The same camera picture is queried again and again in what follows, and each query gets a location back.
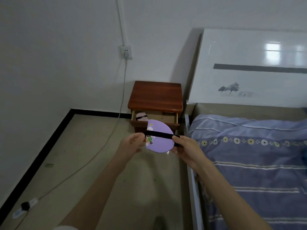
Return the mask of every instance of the floor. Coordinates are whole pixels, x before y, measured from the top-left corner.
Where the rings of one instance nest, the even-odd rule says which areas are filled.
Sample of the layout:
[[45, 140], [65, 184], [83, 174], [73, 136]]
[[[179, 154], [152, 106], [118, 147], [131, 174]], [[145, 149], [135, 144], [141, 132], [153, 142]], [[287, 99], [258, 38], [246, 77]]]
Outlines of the floor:
[[[134, 133], [127, 119], [75, 115], [25, 189], [0, 230], [14, 230], [24, 216], [12, 214], [24, 201], [40, 197], [75, 172], [109, 142], [84, 169], [44, 197], [24, 219], [18, 230], [55, 228], [85, 194], [109, 162], [121, 138]], [[168, 229], [192, 229], [186, 165], [171, 152], [144, 149], [136, 154], [117, 178], [97, 229], [152, 229], [163, 215]]]

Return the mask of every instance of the pink eye mask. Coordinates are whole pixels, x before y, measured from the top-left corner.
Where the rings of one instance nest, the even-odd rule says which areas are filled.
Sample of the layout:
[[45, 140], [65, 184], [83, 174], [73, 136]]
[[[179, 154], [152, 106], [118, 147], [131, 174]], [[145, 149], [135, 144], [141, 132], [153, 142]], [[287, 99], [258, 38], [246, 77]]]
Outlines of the pink eye mask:
[[147, 124], [147, 131], [144, 133], [146, 136], [146, 148], [163, 153], [171, 150], [174, 146], [172, 136], [174, 135], [169, 126], [158, 120], [149, 119]]

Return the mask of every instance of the drawer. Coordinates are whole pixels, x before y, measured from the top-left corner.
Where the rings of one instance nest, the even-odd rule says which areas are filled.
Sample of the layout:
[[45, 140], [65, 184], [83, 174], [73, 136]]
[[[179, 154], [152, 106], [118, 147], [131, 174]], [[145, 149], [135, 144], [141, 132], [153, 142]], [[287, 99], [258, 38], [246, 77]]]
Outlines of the drawer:
[[136, 132], [145, 132], [147, 129], [147, 121], [138, 121], [135, 119], [136, 114], [140, 112], [145, 112], [148, 119], [159, 120], [165, 123], [167, 126], [171, 128], [171, 130], [175, 133], [177, 129], [179, 129], [180, 124], [178, 123], [178, 113], [171, 112], [161, 112], [161, 111], [149, 111], [149, 110], [133, 110], [131, 117], [131, 124], [134, 127]]

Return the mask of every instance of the bedside table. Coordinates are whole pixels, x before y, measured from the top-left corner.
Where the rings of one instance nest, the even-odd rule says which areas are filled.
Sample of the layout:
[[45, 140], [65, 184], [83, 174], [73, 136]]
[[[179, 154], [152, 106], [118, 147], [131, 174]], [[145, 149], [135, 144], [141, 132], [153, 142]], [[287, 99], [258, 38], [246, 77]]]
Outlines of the bedside table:
[[132, 112], [130, 122], [135, 132], [147, 130], [147, 121], [135, 119], [137, 113], [145, 112], [148, 119], [164, 122], [175, 133], [180, 126], [178, 114], [183, 111], [181, 84], [135, 81], [128, 108]]

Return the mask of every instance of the blue bedsheet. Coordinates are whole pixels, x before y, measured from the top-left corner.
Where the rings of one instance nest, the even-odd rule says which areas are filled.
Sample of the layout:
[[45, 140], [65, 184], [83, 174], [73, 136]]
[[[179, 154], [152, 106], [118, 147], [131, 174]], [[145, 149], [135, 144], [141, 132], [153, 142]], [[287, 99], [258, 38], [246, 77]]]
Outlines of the blue bedsheet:
[[[189, 136], [273, 229], [307, 229], [307, 120], [248, 120], [199, 115]], [[212, 229], [227, 229], [213, 202]]]

